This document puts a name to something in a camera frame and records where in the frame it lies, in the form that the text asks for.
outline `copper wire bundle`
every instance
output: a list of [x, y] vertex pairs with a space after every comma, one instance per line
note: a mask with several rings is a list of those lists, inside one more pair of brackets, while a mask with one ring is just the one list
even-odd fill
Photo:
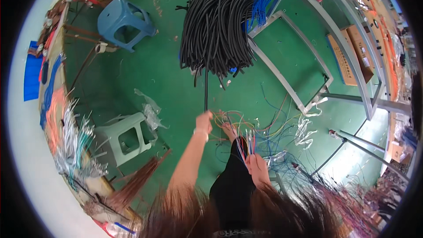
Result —
[[[58, 123], [58, 120], [63, 119], [64, 111], [66, 108], [66, 96], [65, 88], [62, 86], [59, 89], [55, 90], [52, 95], [51, 106], [46, 112], [46, 135], [48, 138], [48, 145], [52, 155], [56, 154], [57, 146], [61, 142], [60, 130], [61, 125]], [[60, 109], [60, 115], [57, 115], [57, 109]]]
[[137, 193], [144, 187], [148, 179], [156, 171], [157, 167], [170, 153], [170, 149], [157, 160], [152, 157], [143, 167], [141, 167], [130, 181], [118, 191], [115, 191], [110, 197], [106, 199], [106, 204], [117, 212], [122, 212], [131, 205], [131, 202], [136, 197]]
[[344, 185], [326, 181], [319, 174], [313, 178], [296, 163], [292, 165], [314, 186], [316, 193], [344, 226], [354, 230], [359, 237], [378, 236], [379, 230], [373, 222], [371, 208], [363, 199], [365, 190], [360, 184], [354, 184], [355, 188], [348, 190]]

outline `yellow wire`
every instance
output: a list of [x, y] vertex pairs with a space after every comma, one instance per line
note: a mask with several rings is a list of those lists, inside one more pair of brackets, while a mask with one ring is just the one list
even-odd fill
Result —
[[259, 142], [259, 143], [263, 143], [265, 141], [268, 141], [268, 140], [272, 139], [278, 132], [280, 132], [283, 129], [283, 127], [285, 126], [285, 124], [288, 123], [288, 121], [293, 120], [293, 119], [295, 119], [298, 116], [301, 116], [301, 114], [302, 113], [300, 113], [298, 115], [295, 115], [291, 119], [288, 119], [287, 121], [285, 121], [285, 123], [276, 132], [272, 133], [271, 135], [264, 135], [264, 137], [268, 137], [268, 138], [266, 140], [264, 140], [264, 141]]

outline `white wall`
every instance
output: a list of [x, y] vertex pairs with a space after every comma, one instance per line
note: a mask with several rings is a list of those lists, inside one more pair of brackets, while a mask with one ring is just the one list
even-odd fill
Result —
[[52, 0], [36, 0], [21, 29], [10, 71], [7, 98], [12, 158], [30, 202], [52, 235], [109, 237], [87, 216], [57, 173], [40, 127], [38, 100], [23, 102], [27, 50], [38, 40]]

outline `clear plastic bag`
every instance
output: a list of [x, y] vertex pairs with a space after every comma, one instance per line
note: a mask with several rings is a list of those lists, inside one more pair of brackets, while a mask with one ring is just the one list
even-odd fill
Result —
[[392, 31], [389, 31], [389, 35], [391, 36], [391, 40], [392, 40], [392, 45], [394, 46], [394, 51], [395, 51], [395, 64], [396, 66], [400, 66], [401, 62], [400, 62], [400, 56], [402, 51], [402, 44], [401, 41], [399, 40], [399, 37], [397, 34], [393, 33]]
[[155, 114], [160, 113], [161, 108], [156, 104], [156, 102], [152, 98], [145, 95], [144, 93], [142, 93], [140, 90], [138, 90], [136, 88], [134, 88], [134, 93], [137, 94], [138, 96], [144, 96], [145, 101], [147, 102], [147, 104], [151, 105], [151, 108], [154, 110]]
[[143, 104], [143, 109], [144, 115], [147, 118], [146, 122], [152, 130], [156, 130], [158, 127], [167, 129], [167, 127], [160, 123], [160, 119], [157, 117], [157, 114], [155, 113], [156, 111], [153, 109], [151, 104]]
[[409, 120], [410, 117], [401, 113], [396, 113], [395, 116], [395, 131], [394, 131], [394, 137], [400, 141], [402, 138], [402, 133], [405, 128], [410, 126]]

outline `orange wire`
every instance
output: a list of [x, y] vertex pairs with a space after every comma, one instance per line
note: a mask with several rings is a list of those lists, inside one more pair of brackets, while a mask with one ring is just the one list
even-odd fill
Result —
[[390, 55], [389, 50], [388, 50], [388, 45], [386, 43], [386, 39], [384, 37], [382, 27], [380, 27], [380, 32], [382, 33], [383, 44], [385, 45], [385, 50], [386, 50], [385, 53], [386, 53], [386, 56], [388, 57], [389, 71], [390, 71], [391, 78], [392, 78], [393, 86], [392, 86], [392, 90], [390, 90], [390, 92], [391, 92], [391, 95], [393, 95], [393, 97], [395, 97], [396, 94], [397, 94], [397, 90], [398, 90], [398, 77], [395, 73], [394, 65], [392, 64], [391, 55]]
[[[384, 27], [385, 27], [385, 29], [386, 29], [386, 34], [388, 35], [389, 48], [390, 48], [390, 50], [392, 51], [392, 55], [394, 55], [394, 57], [396, 57], [396, 55], [395, 55], [395, 49], [394, 49], [394, 46], [393, 46], [393, 44], [392, 44], [392, 38], [391, 38], [391, 35], [390, 35], [390, 33], [389, 33], [388, 27], [386, 26], [386, 23], [385, 23], [384, 18], [383, 18], [383, 17], [381, 17], [381, 18], [380, 18], [380, 21], [382, 22], [383, 26], [384, 26]], [[385, 38], [383, 38], [383, 39], [384, 39], [385, 48], [386, 48], [387, 52], [389, 52], [389, 51], [388, 51], [388, 48], [387, 48], [387, 46], [386, 46], [386, 40], [385, 40]], [[393, 97], [394, 97], [394, 98], [396, 98], [397, 93], [398, 93], [398, 76], [397, 76], [397, 74], [396, 74], [396, 72], [395, 72], [394, 66], [393, 66], [393, 64], [392, 64], [392, 61], [393, 61], [393, 60], [391, 59], [390, 55], [389, 55], [389, 61], [391, 61], [391, 62], [389, 63], [389, 64], [390, 64], [390, 65], [389, 65], [389, 67], [390, 67], [391, 75], [393, 76], [392, 78], [393, 78], [393, 84], [394, 84], [394, 89], [393, 89], [392, 94], [393, 94]]]
[[45, 49], [48, 49], [50, 47], [50, 44], [53, 40], [55, 32], [56, 32], [56, 29], [53, 29], [52, 32], [50, 33], [49, 37], [47, 38], [46, 43], [44, 45]]
[[62, 112], [60, 119], [63, 119], [63, 114], [65, 110], [66, 96], [65, 88], [61, 86], [59, 89], [55, 90], [52, 94], [52, 101], [49, 110], [46, 112], [46, 134], [49, 138], [48, 145], [52, 155], [56, 154], [57, 146], [60, 144], [60, 134], [57, 122], [57, 106], [60, 105]]
[[377, 12], [374, 10], [369, 10], [368, 12], [370, 12], [374, 17], [377, 17]]

